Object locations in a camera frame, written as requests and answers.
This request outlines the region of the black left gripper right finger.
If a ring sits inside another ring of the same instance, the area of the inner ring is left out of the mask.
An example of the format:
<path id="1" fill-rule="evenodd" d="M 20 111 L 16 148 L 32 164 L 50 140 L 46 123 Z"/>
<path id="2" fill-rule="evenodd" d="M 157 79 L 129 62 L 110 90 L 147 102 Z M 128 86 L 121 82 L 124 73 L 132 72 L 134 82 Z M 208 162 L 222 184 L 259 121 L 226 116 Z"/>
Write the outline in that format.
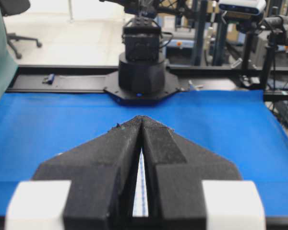
<path id="1" fill-rule="evenodd" d="M 263 230 L 264 207 L 234 163 L 142 117 L 150 198 L 167 230 Z"/>

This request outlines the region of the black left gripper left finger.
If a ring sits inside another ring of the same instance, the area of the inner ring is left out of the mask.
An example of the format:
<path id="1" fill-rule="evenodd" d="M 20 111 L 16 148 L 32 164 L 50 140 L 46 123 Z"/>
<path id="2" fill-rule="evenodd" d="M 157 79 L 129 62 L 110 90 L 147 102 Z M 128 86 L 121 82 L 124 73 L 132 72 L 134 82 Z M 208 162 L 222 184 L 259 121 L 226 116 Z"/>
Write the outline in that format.
<path id="1" fill-rule="evenodd" d="M 20 182 L 7 230 L 109 230 L 132 216 L 142 117 L 39 165 Z"/>

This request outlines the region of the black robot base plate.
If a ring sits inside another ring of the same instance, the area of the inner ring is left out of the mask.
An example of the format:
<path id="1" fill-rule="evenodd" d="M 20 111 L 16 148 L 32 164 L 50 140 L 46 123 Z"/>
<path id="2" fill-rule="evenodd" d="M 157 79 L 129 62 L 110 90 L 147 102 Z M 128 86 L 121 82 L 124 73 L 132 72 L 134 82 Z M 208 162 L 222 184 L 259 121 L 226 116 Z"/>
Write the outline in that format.
<path id="1" fill-rule="evenodd" d="M 135 93 L 119 86 L 119 77 L 118 72 L 116 71 L 105 76 L 104 91 L 119 104 L 149 105 L 157 104 L 158 102 L 179 92 L 180 83 L 177 76 L 166 72 L 165 86 L 161 91 L 152 94 Z"/>

